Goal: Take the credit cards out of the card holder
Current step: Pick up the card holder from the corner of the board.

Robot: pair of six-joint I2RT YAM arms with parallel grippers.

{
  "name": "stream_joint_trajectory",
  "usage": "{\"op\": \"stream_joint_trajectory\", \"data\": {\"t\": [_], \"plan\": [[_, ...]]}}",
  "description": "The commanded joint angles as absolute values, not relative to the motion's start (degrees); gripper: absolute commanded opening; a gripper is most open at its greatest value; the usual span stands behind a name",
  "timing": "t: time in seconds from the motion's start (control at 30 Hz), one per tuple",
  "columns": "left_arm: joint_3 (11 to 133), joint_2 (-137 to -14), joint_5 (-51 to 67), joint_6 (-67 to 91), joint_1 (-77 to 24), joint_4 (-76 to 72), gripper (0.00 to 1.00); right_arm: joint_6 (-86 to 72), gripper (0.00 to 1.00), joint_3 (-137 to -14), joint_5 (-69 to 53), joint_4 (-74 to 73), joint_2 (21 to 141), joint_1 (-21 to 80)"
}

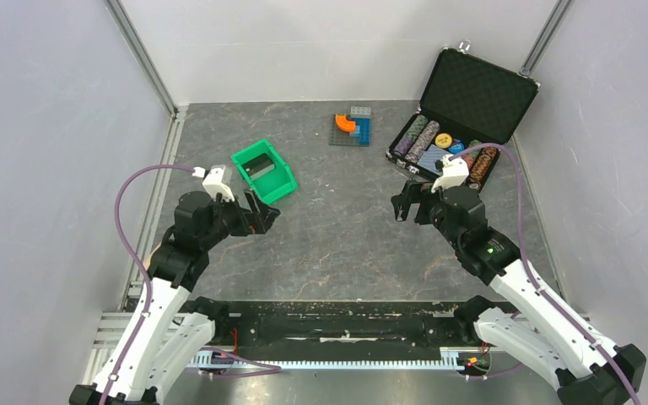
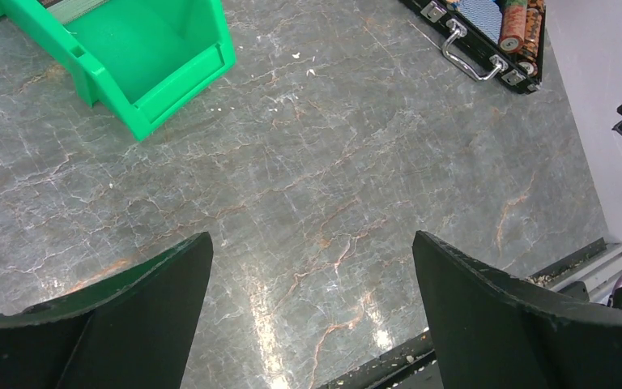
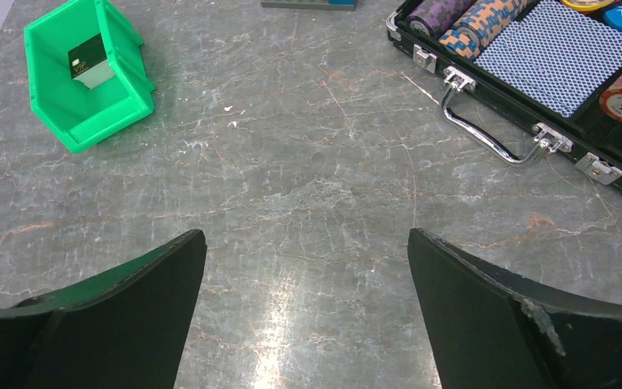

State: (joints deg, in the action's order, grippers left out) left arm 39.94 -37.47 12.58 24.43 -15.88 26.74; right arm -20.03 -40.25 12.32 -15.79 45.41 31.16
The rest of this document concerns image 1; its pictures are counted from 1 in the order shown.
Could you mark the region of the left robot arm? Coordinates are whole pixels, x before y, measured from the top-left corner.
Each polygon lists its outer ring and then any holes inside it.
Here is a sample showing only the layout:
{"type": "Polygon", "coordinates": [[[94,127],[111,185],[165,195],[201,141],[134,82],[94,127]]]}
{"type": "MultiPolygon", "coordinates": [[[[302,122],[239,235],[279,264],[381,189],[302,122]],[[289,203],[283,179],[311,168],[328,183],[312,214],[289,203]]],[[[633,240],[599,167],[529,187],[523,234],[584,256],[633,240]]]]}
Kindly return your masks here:
{"type": "Polygon", "coordinates": [[[69,403],[161,404],[200,348],[230,336],[225,303],[189,296],[211,249],[230,236],[263,235],[281,214],[255,192],[247,190],[245,196],[248,208],[220,193],[180,197],[115,351],[92,383],[73,388],[69,403]]]}

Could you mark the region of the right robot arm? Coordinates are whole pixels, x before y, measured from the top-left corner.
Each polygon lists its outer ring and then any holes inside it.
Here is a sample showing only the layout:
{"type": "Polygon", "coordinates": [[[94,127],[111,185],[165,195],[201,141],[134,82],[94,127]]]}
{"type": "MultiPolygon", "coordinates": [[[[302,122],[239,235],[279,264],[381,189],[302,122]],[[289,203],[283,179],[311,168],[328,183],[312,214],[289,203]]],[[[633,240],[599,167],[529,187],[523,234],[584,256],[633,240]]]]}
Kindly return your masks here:
{"type": "Polygon", "coordinates": [[[418,205],[415,223],[438,230],[463,269],[520,312],[515,318],[475,296],[455,312],[460,342],[502,349],[540,375],[563,404],[639,403],[646,356],[633,344],[616,344],[562,300],[521,249],[489,226],[476,191],[407,181],[391,203],[397,220],[418,205]]]}

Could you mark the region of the dark card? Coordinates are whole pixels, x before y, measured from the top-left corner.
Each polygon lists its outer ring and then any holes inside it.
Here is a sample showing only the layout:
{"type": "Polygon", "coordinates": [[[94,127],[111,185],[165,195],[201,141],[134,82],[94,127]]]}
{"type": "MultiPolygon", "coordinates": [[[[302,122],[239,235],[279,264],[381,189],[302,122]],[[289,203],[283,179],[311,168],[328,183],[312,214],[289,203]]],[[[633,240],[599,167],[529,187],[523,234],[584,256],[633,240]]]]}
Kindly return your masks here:
{"type": "Polygon", "coordinates": [[[275,163],[268,154],[260,154],[245,162],[242,167],[247,176],[255,181],[275,169],[275,163]]]}

